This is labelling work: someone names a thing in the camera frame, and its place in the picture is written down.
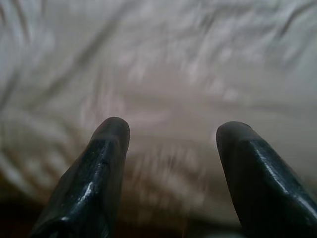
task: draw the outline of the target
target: white bedsheet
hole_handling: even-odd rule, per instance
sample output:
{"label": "white bedsheet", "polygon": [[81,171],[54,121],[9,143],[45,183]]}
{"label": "white bedsheet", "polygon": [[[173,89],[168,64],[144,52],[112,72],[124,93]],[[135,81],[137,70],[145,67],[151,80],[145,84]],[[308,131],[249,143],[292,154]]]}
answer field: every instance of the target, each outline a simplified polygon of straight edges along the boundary
{"label": "white bedsheet", "polygon": [[316,6],[0,0],[0,173],[45,203],[118,116],[131,129],[123,217],[236,225],[215,132],[239,120],[317,190]]}

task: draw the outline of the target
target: white cloth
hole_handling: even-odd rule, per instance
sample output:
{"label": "white cloth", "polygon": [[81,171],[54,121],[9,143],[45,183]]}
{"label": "white cloth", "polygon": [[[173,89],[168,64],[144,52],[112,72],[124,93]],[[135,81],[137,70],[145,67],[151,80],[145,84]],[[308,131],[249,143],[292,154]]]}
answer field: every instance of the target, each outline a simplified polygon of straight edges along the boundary
{"label": "white cloth", "polygon": [[139,223],[166,211],[236,225],[215,132],[239,120],[316,189],[316,6],[0,0],[2,175],[46,202],[95,128],[118,116],[131,128],[123,211]]}

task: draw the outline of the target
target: wrinkled fabric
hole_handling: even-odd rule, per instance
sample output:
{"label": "wrinkled fabric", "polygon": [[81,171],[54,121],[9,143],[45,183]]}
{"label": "wrinkled fabric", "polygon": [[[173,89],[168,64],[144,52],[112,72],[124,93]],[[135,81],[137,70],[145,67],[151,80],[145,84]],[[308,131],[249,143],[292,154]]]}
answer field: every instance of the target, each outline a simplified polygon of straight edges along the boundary
{"label": "wrinkled fabric", "polygon": [[315,0],[1,0],[0,172],[45,203],[106,118],[121,216],[238,225],[215,144],[249,124],[317,190]]}

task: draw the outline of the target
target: dark floor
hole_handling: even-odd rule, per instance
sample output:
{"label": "dark floor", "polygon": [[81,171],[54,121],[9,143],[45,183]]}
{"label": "dark floor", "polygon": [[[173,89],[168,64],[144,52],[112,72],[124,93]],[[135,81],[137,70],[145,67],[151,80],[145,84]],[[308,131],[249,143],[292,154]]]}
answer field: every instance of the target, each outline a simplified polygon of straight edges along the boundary
{"label": "dark floor", "polygon": [[[25,202],[15,201],[0,204],[0,238],[26,238],[36,222],[42,207]],[[172,231],[152,228],[136,228],[118,222],[115,238],[181,238]]]}

